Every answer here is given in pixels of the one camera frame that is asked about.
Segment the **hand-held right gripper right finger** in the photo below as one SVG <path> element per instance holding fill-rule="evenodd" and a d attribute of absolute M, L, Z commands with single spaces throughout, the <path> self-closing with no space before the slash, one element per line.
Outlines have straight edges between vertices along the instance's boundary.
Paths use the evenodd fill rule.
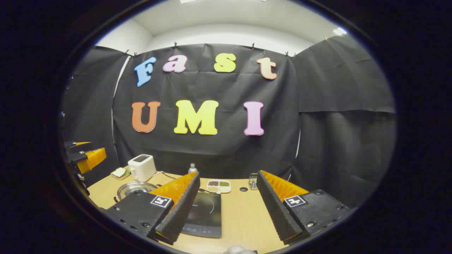
<path fill-rule="evenodd" d="M 324 190 L 310 192 L 263 170 L 257 188 L 284 244 L 312 237 L 355 212 Z"/>

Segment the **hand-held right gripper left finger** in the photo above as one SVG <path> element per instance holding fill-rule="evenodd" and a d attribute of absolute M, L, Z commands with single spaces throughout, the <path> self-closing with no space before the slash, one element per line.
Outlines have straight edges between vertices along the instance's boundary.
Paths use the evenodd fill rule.
<path fill-rule="evenodd" d="M 105 214 L 131 233 L 174 244 L 199 187 L 199 172 L 192 172 L 151 192 L 134 190 L 106 209 Z"/>

